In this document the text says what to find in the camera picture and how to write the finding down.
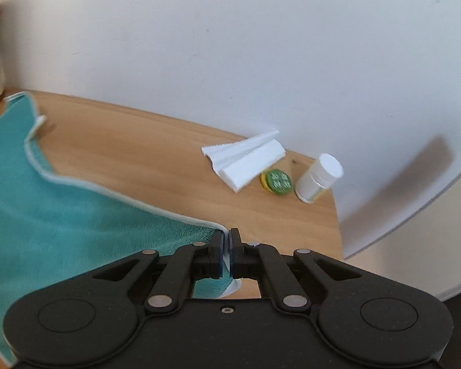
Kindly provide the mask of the folded white paper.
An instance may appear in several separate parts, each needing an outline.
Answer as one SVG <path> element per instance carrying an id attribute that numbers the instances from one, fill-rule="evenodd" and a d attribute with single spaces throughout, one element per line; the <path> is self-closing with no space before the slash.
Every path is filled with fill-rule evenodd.
<path id="1" fill-rule="evenodd" d="M 278 131 L 201 148 L 213 172 L 233 192 L 239 192 L 264 170 L 279 162 L 286 151 L 277 140 Z"/>

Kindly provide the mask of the green yellow round tin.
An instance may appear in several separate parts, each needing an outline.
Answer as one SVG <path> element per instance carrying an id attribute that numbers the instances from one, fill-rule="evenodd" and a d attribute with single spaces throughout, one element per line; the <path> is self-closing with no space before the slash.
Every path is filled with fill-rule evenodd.
<path id="1" fill-rule="evenodd" d="M 261 186 L 275 195 L 286 195 L 293 190 L 293 182 L 289 175 L 280 169 L 272 168 L 260 175 Z"/>

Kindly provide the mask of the white pill bottle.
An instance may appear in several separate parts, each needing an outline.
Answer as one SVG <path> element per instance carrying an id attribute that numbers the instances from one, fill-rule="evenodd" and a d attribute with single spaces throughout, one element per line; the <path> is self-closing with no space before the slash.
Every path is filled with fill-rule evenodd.
<path id="1" fill-rule="evenodd" d="M 322 153 L 296 182 L 296 196 L 302 202 L 311 204 L 343 175 L 340 162 L 334 156 Z"/>

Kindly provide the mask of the teal microfiber towel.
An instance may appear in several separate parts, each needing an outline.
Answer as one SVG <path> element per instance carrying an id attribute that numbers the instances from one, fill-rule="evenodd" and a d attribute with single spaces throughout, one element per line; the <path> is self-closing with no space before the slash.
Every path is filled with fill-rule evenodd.
<path id="1" fill-rule="evenodd" d="M 22 296 L 144 249 L 170 255 L 208 242 L 220 225 L 61 176 L 35 136 L 45 116 L 33 96 L 6 99 L 0 116 L 0 358 L 15 361 L 2 330 Z"/>

